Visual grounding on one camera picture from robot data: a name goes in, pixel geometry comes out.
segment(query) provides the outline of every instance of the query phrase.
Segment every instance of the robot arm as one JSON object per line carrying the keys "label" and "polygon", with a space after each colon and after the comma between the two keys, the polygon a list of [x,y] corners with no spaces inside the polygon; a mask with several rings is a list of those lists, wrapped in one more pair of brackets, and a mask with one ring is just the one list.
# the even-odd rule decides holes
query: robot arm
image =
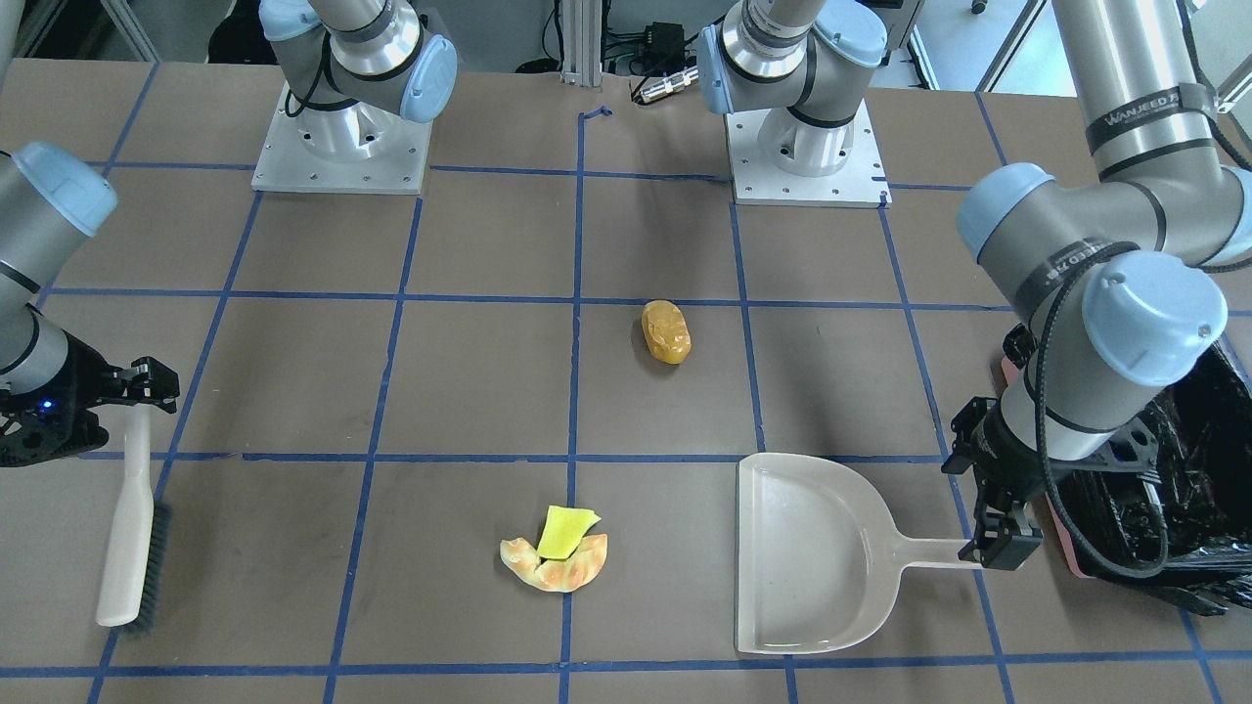
{"label": "robot arm", "polygon": [[265,0],[260,20],[299,110],[366,103],[428,123],[452,94],[456,49],[408,0]]}
{"label": "robot arm", "polygon": [[790,174],[826,177],[848,162],[886,39],[855,0],[741,0],[699,35],[700,89],[714,113],[770,109],[757,134],[765,157]]}
{"label": "robot arm", "polygon": [[36,142],[0,154],[0,466],[100,447],[89,408],[150,403],[173,413],[178,375],[150,357],[130,368],[61,331],[26,302],[113,212],[109,183],[69,153]]}
{"label": "robot arm", "polygon": [[[1173,0],[1057,0],[1055,11],[1101,183],[1065,189],[1010,164],[958,213],[965,244],[1039,347],[998,403],[975,400],[953,421],[944,471],[973,466],[979,487],[963,557],[988,567],[1015,569],[1040,541],[1025,502],[1047,494],[1057,507],[1057,480],[1126,470],[1119,448],[1149,445],[1128,423],[1226,326],[1224,297],[1193,267],[1252,246],[1252,173],[1218,164],[1213,94],[1196,83]],[[1144,490],[1156,501],[1151,481]],[[1080,534],[1075,544],[1108,572],[1151,576],[1166,555],[1159,504],[1154,512],[1156,560],[1118,565]]]}

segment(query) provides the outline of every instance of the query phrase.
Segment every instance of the yellow sponge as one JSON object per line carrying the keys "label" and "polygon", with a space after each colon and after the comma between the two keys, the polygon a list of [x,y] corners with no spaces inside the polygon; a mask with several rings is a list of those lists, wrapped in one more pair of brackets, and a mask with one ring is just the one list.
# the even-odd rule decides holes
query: yellow sponge
{"label": "yellow sponge", "polygon": [[573,554],[587,530],[598,521],[600,516],[591,509],[548,506],[548,517],[543,524],[543,535],[540,536],[537,547],[540,557],[565,560]]}

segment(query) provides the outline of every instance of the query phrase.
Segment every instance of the cable connector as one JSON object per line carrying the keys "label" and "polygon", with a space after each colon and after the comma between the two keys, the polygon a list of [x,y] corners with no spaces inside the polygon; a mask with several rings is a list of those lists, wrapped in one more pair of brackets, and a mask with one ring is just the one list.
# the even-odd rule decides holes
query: cable connector
{"label": "cable connector", "polygon": [[700,69],[691,66],[674,75],[667,75],[639,93],[635,103],[650,105],[662,98],[669,98],[675,93],[681,93],[689,86],[700,83]]}

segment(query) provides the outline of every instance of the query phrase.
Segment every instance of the black cable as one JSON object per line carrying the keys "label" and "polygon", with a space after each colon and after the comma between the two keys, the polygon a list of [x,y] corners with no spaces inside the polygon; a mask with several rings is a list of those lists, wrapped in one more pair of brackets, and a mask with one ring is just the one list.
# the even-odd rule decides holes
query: black cable
{"label": "black cable", "polygon": [[294,113],[292,111],[292,98],[295,96],[292,89],[287,89],[287,98],[283,99],[283,114],[288,118],[294,118],[308,108],[309,100],[313,99],[313,93],[317,91],[317,86],[322,83],[322,74],[331,71],[331,33],[326,34],[326,39],[322,41],[322,58],[318,59],[317,74],[313,76],[313,84],[309,85],[308,93],[304,98],[297,98],[295,100],[300,104],[299,109]]}
{"label": "black cable", "polygon": [[[1213,84],[1209,83],[1208,76],[1204,75],[1204,70],[1199,68],[1199,54],[1196,51],[1196,35],[1191,29],[1191,18],[1187,15],[1187,6],[1183,0],[1176,0],[1174,6],[1178,9],[1178,20],[1182,23],[1182,40],[1187,45],[1187,58],[1191,59],[1191,68],[1196,74],[1196,80],[1204,85],[1209,90],[1213,90]],[[1234,160],[1236,164],[1243,170],[1252,170],[1252,164],[1234,148],[1234,144],[1227,139],[1226,134],[1222,133],[1221,128],[1217,127],[1217,120],[1208,118],[1208,123],[1213,127],[1213,139],[1222,147],[1222,149]]]}
{"label": "black cable", "polygon": [[1104,249],[1101,249],[1097,254],[1088,258],[1082,264],[1078,264],[1070,273],[1069,278],[1060,286],[1057,292],[1057,298],[1052,302],[1052,307],[1048,309],[1048,317],[1043,323],[1043,332],[1039,334],[1039,348],[1038,348],[1038,362],[1035,365],[1037,378],[1035,378],[1035,395],[1037,400],[1034,403],[1034,443],[1035,455],[1039,458],[1039,468],[1043,472],[1043,482],[1047,489],[1048,500],[1052,502],[1052,510],[1057,512],[1057,517],[1069,531],[1074,545],[1088,557],[1096,561],[1106,571],[1114,574],[1126,579],[1147,579],[1161,574],[1164,569],[1166,560],[1169,559],[1169,529],[1166,524],[1164,511],[1161,509],[1159,504],[1149,501],[1149,506],[1154,510],[1149,511],[1152,514],[1153,521],[1156,522],[1157,531],[1161,535],[1161,550],[1159,554],[1151,562],[1139,562],[1139,566],[1128,567],[1126,565],[1118,565],[1108,557],[1101,554],[1094,545],[1074,524],[1073,517],[1065,510],[1065,505],[1060,500],[1060,491],[1057,489],[1057,479],[1052,475],[1052,462],[1048,458],[1048,437],[1047,437],[1047,418],[1048,418],[1048,392],[1047,392],[1047,361],[1048,349],[1052,344],[1052,332],[1057,322],[1057,314],[1060,312],[1065,298],[1077,287],[1078,282],[1083,276],[1090,271],[1097,264],[1102,264],[1118,254],[1124,254],[1138,249],[1137,244],[1129,242],[1119,242],[1117,244],[1111,244]]}
{"label": "black cable", "polygon": [[556,56],[550,54],[547,50],[547,25],[552,24],[552,18],[555,16],[556,16],[556,8],[553,6],[552,11],[548,13],[548,19],[543,21],[543,28],[540,30],[540,46],[543,48],[543,55],[547,56],[548,59],[552,59],[553,61],[556,60]]}
{"label": "black cable", "polygon": [[552,0],[552,16],[556,18],[556,53],[565,64],[565,33],[561,31],[561,0]]}

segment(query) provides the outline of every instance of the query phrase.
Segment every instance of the trash bag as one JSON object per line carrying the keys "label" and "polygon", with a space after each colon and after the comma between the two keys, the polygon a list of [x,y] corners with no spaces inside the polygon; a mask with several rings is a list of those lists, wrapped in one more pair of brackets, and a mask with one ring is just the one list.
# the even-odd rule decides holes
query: trash bag
{"label": "trash bag", "polygon": [[[1252,609],[1252,396],[1213,346],[1186,378],[1139,418],[1157,436],[1158,494],[1169,559],[1149,579],[1104,572],[1078,551],[1088,575],[1147,593],[1198,615]],[[1156,552],[1159,536],[1134,475],[1079,471],[1058,486],[1070,516],[1107,557]]]}

